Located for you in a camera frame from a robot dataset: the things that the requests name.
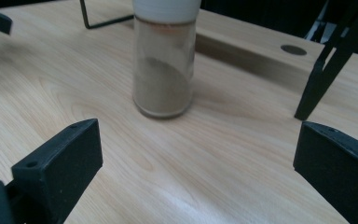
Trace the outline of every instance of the glass jar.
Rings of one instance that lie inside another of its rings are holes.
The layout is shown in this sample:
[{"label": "glass jar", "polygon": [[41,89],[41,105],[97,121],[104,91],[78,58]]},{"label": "glass jar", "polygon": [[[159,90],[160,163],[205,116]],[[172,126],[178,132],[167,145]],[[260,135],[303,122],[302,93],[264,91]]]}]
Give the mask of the glass jar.
[{"label": "glass jar", "polygon": [[189,107],[195,21],[166,24],[135,16],[133,100],[149,117],[167,119]]}]

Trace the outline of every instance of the wood grain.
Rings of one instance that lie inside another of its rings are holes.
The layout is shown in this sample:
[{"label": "wood grain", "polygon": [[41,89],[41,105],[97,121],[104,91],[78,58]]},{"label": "wood grain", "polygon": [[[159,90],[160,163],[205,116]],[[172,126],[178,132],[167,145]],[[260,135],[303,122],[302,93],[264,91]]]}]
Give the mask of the wood grain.
[{"label": "wood grain", "polygon": [[[131,14],[131,1],[87,4],[91,22]],[[75,0],[1,11],[14,26],[0,34],[0,179],[67,125],[100,121],[103,168],[66,223],[346,222],[292,165],[322,46],[201,11],[193,105],[154,120],[131,99],[132,21],[86,30]],[[358,55],[310,120],[358,139]]]}]

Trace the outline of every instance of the wooden surface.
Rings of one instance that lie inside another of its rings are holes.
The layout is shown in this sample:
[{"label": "wooden surface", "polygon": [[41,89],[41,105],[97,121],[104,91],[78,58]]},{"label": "wooden surface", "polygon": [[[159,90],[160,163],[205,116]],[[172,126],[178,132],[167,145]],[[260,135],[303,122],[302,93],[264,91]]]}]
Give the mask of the wooden surface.
[{"label": "wooden surface", "polygon": [[[86,2],[91,22],[132,13]],[[14,21],[0,34],[0,179],[67,125],[100,122],[103,168],[66,223],[346,223],[292,165],[322,46],[201,11],[193,105],[154,120],[131,99],[132,21],[86,30],[76,0],[0,11]],[[310,121],[358,139],[358,55]]]}]

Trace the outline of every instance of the black metal rod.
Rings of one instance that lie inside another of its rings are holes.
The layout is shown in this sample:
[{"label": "black metal rod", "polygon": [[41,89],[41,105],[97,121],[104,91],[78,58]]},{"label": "black metal rod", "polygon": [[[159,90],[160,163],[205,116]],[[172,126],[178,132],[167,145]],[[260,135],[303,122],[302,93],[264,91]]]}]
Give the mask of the black metal rod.
[{"label": "black metal rod", "polygon": [[83,14],[84,25],[89,30],[104,27],[104,26],[111,25],[111,24],[115,24],[115,23],[118,23],[118,22],[129,21],[129,20],[133,19],[133,15],[129,15],[129,16],[121,17],[121,18],[116,18],[116,19],[113,19],[111,21],[103,21],[101,23],[90,25],[89,17],[87,15],[86,3],[84,2],[84,0],[80,0],[80,6],[81,6],[81,12]]},{"label": "black metal rod", "polygon": [[318,58],[318,61],[324,61],[327,59],[328,55],[331,53],[333,47],[335,47],[341,38],[342,33],[344,32],[345,28],[350,25],[350,21],[356,13],[358,12],[358,0],[352,1],[351,4],[348,6],[347,12],[344,14],[342,19],[339,21],[336,29],[334,29],[333,33],[331,34],[330,38],[328,39],[324,49],[322,50],[321,55]]}]

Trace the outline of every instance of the glass bottle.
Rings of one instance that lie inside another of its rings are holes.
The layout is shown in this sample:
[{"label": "glass bottle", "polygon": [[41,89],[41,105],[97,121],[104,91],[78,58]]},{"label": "glass bottle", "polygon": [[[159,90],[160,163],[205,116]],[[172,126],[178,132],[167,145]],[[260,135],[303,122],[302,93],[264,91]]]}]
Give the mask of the glass bottle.
[{"label": "glass bottle", "polygon": [[[180,116],[190,106],[192,98],[190,80],[194,70],[195,24],[200,4],[198,0],[134,0],[133,3],[133,101],[148,117],[168,119]],[[139,3],[151,4],[156,12],[137,10],[137,3],[138,6]],[[180,8],[186,9],[187,15],[177,12]]]}]

